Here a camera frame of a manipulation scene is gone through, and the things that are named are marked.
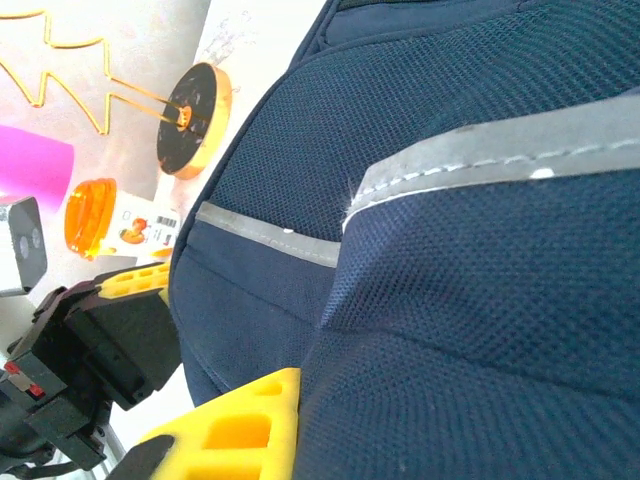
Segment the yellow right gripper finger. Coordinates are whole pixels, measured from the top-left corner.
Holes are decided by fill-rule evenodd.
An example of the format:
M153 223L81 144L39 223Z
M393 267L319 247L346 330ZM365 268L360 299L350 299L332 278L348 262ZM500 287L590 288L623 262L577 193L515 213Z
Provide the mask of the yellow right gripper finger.
M148 433L110 479L290 479L300 370L284 368Z

